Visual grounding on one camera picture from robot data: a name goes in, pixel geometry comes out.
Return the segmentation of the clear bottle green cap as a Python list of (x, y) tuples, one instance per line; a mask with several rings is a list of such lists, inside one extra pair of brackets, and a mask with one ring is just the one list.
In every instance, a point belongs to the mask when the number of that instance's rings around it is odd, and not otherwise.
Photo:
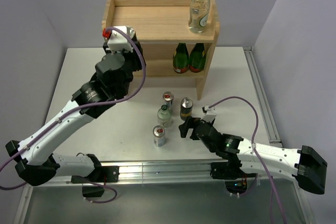
[(208, 21), (211, 0), (192, 0), (188, 27), (193, 33), (201, 33)]

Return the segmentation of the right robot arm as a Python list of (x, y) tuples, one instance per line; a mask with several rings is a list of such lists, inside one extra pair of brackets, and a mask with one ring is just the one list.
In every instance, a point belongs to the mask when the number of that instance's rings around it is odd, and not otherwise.
[(218, 132), (212, 122), (188, 117), (179, 125), (185, 138), (192, 130), (191, 139), (200, 140), (207, 149), (222, 158), (211, 163), (213, 179), (236, 180), (256, 174), (270, 174), (291, 181), (317, 195), (325, 193), (327, 162), (310, 146), (288, 149), (255, 143), (237, 135)]

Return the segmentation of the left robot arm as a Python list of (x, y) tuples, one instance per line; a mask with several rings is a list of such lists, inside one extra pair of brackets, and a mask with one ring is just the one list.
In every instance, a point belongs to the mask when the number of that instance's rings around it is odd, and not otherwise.
[(17, 174), (26, 183), (39, 186), (58, 176), (80, 176), (91, 182), (102, 176), (102, 165), (93, 154), (62, 156), (55, 149), (105, 111), (131, 98), (129, 85), (136, 71), (145, 71), (138, 41), (104, 43), (105, 55), (95, 65), (90, 81), (83, 84), (66, 106), (40, 130), (22, 141), (6, 144), (15, 160)]

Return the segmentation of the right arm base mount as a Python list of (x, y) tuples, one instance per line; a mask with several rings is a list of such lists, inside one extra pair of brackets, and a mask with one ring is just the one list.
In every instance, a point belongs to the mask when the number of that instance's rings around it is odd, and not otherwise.
[(228, 193), (236, 196), (247, 194), (258, 182), (257, 174), (245, 173), (229, 161), (211, 163), (210, 176), (223, 180)]

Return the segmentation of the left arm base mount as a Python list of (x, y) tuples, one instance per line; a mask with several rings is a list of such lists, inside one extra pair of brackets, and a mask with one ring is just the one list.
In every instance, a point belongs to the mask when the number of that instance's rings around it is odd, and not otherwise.
[(119, 179), (119, 166), (109, 165), (99, 168), (98, 173), (92, 176), (72, 176), (72, 184), (82, 184), (82, 195), (85, 200), (98, 203), (96, 198), (101, 198), (106, 190), (114, 192), (111, 200), (117, 197), (117, 191), (108, 186), (108, 183), (116, 183)]

